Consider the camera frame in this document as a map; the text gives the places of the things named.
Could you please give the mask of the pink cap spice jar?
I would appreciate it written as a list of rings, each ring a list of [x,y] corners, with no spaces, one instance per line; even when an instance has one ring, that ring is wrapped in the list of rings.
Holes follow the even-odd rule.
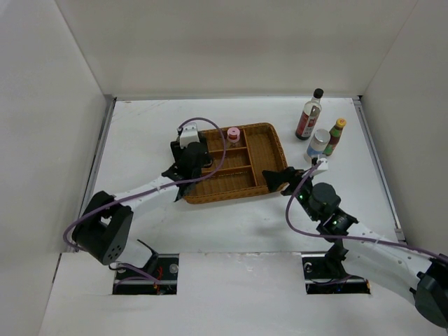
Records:
[[[239,128],[230,127],[227,129],[227,148],[236,148],[239,145],[241,133]]]

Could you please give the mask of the white jar silver lid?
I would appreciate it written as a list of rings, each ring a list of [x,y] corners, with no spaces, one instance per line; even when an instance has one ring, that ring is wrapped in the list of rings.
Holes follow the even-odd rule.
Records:
[[[312,158],[323,153],[326,146],[330,141],[330,133],[326,129],[318,129],[311,137],[311,141],[306,149],[304,158],[306,161],[311,162]]]

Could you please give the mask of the green bottle yellow cap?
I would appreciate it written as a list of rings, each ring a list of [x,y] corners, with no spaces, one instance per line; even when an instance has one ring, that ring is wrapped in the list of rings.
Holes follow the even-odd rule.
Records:
[[[340,138],[344,127],[347,125],[347,121],[344,118],[338,118],[335,122],[335,125],[330,130],[330,140],[325,147],[323,154],[326,156],[331,156],[340,142]]]

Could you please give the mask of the tall dark sauce bottle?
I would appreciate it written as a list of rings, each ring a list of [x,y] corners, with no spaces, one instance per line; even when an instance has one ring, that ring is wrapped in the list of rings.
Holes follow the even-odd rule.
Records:
[[[306,140],[312,135],[322,110],[321,98],[323,93],[324,91],[321,88],[316,88],[313,97],[304,105],[295,131],[298,139]]]

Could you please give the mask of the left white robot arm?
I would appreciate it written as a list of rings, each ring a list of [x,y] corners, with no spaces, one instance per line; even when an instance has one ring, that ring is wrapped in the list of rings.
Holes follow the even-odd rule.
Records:
[[[177,141],[170,146],[174,164],[167,171],[122,194],[97,192],[84,212],[93,214],[74,227],[71,238],[101,264],[131,264],[142,279],[155,275],[156,252],[141,241],[129,239],[132,219],[182,199],[194,189],[195,179],[202,176],[203,168],[213,163],[204,136],[185,148]]]

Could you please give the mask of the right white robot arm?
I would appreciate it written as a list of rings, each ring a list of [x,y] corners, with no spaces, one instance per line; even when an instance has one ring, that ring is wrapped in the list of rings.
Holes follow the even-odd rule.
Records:
[[[447,328],[447,257],[382,239],[340,208],[341,198],[330,184],[313,183],[318,170],[288,167],[262,175],[271,192],[286,185],[282,195],[298,201],[318,222],[314,237],[332,243],[325,255],[326,272],[373,281],[404,298],[427,321]]]

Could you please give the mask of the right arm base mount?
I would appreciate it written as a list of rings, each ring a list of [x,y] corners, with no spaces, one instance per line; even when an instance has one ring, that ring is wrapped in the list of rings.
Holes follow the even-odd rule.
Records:
[[[342,266],[346,254],[342,244],[335,243],[326,252],[301,255],[308,295],[371,294],[367,279],[348,274]]]

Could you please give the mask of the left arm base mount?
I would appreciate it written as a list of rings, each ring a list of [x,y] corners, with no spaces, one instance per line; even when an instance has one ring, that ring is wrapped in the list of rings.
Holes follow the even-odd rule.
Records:
[[[158,253],[140,239],[130,241],[117,262],[114,295],[175,295],[179,275],[178,254]]]

